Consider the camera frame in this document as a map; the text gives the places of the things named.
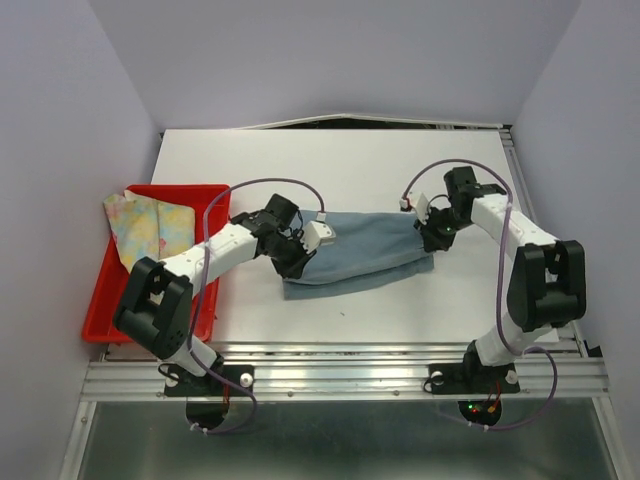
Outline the blue denim skirt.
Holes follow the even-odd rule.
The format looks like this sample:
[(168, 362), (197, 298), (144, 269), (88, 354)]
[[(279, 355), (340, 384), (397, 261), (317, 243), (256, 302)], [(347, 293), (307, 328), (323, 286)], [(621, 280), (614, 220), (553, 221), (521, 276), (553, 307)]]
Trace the blue denim skirt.
[(326, 222), (335, 241), (317, 250), (299, 279), (283, 281), (285, 300), (372, 290), (434, 268), (409, 214), (329, 212)]

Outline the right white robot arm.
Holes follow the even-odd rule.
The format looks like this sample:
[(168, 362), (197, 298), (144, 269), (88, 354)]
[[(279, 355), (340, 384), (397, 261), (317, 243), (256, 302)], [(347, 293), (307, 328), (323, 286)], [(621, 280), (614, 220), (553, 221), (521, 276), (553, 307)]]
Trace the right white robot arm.
[(477, 163), (456, 160), (444, 177), (449, 205), (440, 209), (422, 193), (405, 189), (404, 211), (416, 215), (426, 252), (446, 252), (461, 230), (477, 226), (499, 246), (498, 267), (512, 263), (511, 275), (497, 278), (496, 324), (470, 346), (472, 359), (460, 366), (463, 384), (482, 390), (496, 378), (496, 368), (534, 348), (553, 329), (582, 318), (587, 308), (584, 247), (560, 240), (514, 206), (514, 195), (501, 177), (491, 184), (475, 176)]

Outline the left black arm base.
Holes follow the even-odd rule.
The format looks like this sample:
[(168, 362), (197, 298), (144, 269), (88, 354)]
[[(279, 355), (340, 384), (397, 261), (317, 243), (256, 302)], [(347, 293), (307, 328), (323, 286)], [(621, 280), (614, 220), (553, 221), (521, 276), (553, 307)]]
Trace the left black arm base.
[(253, 392), (255, 368), (217, 361), (212, 369), (225, 381), (208, 373), (197, 377), (171, 363), (161, 363), (157, 368), (165, 380), (164, 396), (186, 400), (185, 417), (191, 431), (207, 436), (239, 431), (253, 419), (257, 403), (229, 383)]

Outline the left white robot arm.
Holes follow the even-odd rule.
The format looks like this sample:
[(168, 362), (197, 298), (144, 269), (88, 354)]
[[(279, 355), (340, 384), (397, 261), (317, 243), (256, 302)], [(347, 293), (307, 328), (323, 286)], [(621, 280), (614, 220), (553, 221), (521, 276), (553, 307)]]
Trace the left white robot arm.
[(298, 279), (319, 247), (335, 238), (325, 214), (291, 229), (299, 208), (275, 194), (266, 207), (233, 217), (220, 231), (162, 261), (138, 260), (113, 318), (117, 330), (157, 359), (188, 372), (199, 393), (215, 392), (223, 371), (217, 352), (190, 331), (192, 300), (232, 268), (259, 256), (271, 259), (282, 278)]

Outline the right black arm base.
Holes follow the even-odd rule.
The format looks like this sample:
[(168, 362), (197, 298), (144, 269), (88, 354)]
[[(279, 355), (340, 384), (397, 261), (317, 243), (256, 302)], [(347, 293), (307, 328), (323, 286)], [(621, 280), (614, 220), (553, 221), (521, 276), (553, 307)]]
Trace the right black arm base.
[(495, 427), (499, 422), (504, 394), (520, 392), (513, 363), (484, 366), (475, 351), (467, 351), (460, 361), (431, 363), (422, 389), (432, 395), (458, 395), (463, 419), (472, 425)]

